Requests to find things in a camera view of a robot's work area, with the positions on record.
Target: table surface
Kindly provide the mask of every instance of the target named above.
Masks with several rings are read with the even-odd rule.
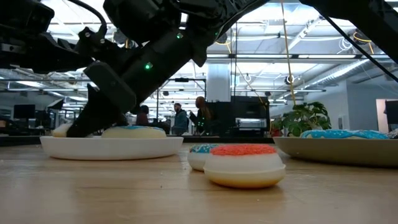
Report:
[[[398,171],[281,157],[285,179],[262,190],[206,180],[178,155],[66,161],[40,146],[0,147],[0,223],[397,223]]]

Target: donut with red sprinkles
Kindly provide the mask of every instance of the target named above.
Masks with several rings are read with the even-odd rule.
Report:
[[[276,150],[265,144],[240,144],[218,146],[211,150],[215,156],[246,156],[246,155],[262,155],[274,154]]]

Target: ceiling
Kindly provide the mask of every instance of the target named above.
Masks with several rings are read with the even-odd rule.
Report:
[[[84,2],[94,7],[106,18],[108,23],[107,38],[112,39],[112,34],[116,28],[112,25],[102,8],[103,1],[84,0]],[[55,11],[55,17],[48,30],[55,39],[61,38],[71,43],[76,43],[78,40],[77,33],[84,27],[88,26],[93,30],[97,30],[100,26],[98,18],[92,13],[67,0],[42,0],[42,3]],[[286,1],[284,9],[286,36],[291,60],[290,69],[295,77],[294,85],[296,88],[301,90],[321,90],[323,86],[316,84],[317,78],[338,66],[349,65],[357,61],[354,58],[356,53],[352,46],[327,21],[320,19],[319,13],[314,8],[300,4],[298,1]],[[267,3],[246,14],[227,32],[228,45],[213,44],[208,48],[208,61],[204,66],[198,67],[193,62],[188,62],[172,78],[205,79],[208,74],[209,64],[226,63],[232,65],[230,66],[232,68],[230,72],[236,74],[238,84],[236,89],[250,89],[251,86],[253,89],[288,90],[289,86],[284,82],[286,76],[289,75],[289,67],[286,56],[283,18],[280,3],[276,2]],[[339,19],[334,19],[334,21],[348,34],[352,34],[355,31],[355,26],[349,21]],[[373,43],[372,47],[375,52],[380,52]],[[368,45],[364,45],[363,49],[371,53]],[[235,62],[230,61],[228,54],[237,55],[236,66],[238,70],[236,72],[234,69]],[[391,61],[387,58],[385,62],[390,63]],[[21,88],[30,90],[49,89],[51,91],[48,92],[52,95],[59,97],[74,96],[68,99],[71,102],[84,102],[86,100],[85,88],[89,82],[74,82],[72,80],[87,80],[88,77],[83,73],[83,69],[66,73],[50,73],[44,76],[34,74],[26,69],[0,70],[0,77],[3,77],[3,79],[24,80],[9,83],[1,82],[3,88],[16,90]],[[46,82],[38,82],[40,79],[45,79]],[[71,81],[52,81],[65,79],[71,79]],[[201,81],[188,83],[168,82],[163,88],[169,90],[191,89],[194,91],[169,91],[169,96],[164,96],[160,93],[160,98],[163,98],[163,104],[160,107],[159,114],[162,115],[172,114],[170,110],[172,110],[173,101],[186,103],[183,105],[185,109],[195,111],[193,99],[198,95],[204,95],[202,91],[204,84]],[[239,91],[237,94],[256,95],[254,91]],[[257,94],[263,95],[264,91],[258,91]],[[281,93],[275,93],[271,98],[284,99]],[[152,113],[155,113],[156,109],[155,99],[156,94],[145,102],[145,104],[150,106]]]

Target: green plant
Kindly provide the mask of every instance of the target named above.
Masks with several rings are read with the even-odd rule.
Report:
[[[313,102],[293,106],[293,111],[272,122],[272,128],[279,130],[287,128],[288,132],[299,137],[304,131],[331,129],[331,124],[325,106],[320,102]]]

